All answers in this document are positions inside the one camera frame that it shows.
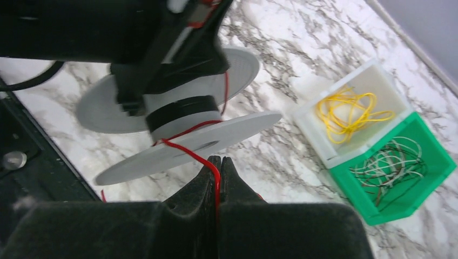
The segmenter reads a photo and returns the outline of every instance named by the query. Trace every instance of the black metal tray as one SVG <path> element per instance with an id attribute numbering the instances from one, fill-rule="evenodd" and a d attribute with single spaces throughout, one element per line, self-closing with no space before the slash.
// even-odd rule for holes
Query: black metal tray
<path id="1" fill-rule="evenodd" d="M 13 93 L 0 93 L 0 251 L 33 201 L 94 201 L 96 193 Z M 17 170 L 3 166 L 10 152 L 26 155 Z"/>

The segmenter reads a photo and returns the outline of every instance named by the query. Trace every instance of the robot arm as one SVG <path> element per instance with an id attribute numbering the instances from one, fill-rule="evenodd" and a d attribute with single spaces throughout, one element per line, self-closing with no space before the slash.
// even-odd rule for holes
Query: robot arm
<path id="1" fill-rule="evenodd" d="M 231 3 L 2 0 L 0 56 L 112 63 L 118 103 L 139 115 L 143 94 L 228 69 L 217 32 Z"/>

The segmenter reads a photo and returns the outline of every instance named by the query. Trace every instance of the yellow wire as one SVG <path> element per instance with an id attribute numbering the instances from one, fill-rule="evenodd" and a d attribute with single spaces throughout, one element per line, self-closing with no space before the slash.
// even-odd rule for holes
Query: yellow wire
<path id="1" fill-rule="evenodd" d="M 360 100 L 365 97 L 369 98 L 367 107 L 360 103 Z M 390 120 L 394 117 L 394 112 L 392 111 L 372 113 L 376 103 L 377 97 L 373 93 L 356 94 L 352 88 L 346 86 L 337 91 L 337 93 L 319 101 L 316 105 L 316 114 L 325 124 L 329 140 L 335 144 L 342 144 L 350 141 L 355 132 L 365 129 L 375 122 Z M 351 106 L 347 120 L 341 119 L 334 114 L 334 111 L 343 105 Z M 354 120 L 355 109 L 361 110 L 362 115 Z M 337 141 L 332 137 L 332 133 L 345 136 L 342 140 Z"/>

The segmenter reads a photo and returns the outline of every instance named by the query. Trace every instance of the white plastic bin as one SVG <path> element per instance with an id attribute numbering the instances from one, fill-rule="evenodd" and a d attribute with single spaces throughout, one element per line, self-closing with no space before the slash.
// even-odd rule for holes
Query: white plastic bin
<path id="1" fill-rule="evenodd" d="M 395 117 L 387 121 L 374 123 L 365 129 L 355 132 L 349 142 L 334 144 L 329 140 L 326 134 L 326 126 L 316 115 L 315 109 L 319 101 L 345 85 L 353 87 L 353 91 L 356 94 L 374 93 L 377 97 L 377 103 L 373 112 L 393 111 Z M 366 99 L 361 101 L 364 105 L 368 105 L 368 103 L 365 103 Z M 376 60 L 371 60 L 337 83 L 324 88 L 317 97 L 294 112 L 293 118 L 325 166 L 333 168 L 364 154 L 412 112 L 414 112 L 413 108 L 397 90 L 388 73 Z"/>

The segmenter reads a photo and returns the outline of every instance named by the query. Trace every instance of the screw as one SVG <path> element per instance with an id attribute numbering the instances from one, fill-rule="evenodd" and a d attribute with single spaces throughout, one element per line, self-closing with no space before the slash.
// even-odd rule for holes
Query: screw
<path id="1" fill-rule="evenodd" d="M 13 151 L 3 156 L 2 165 L 6 170 L 18 170 L 27 162 L 27 155 L 21 151 Z"/>

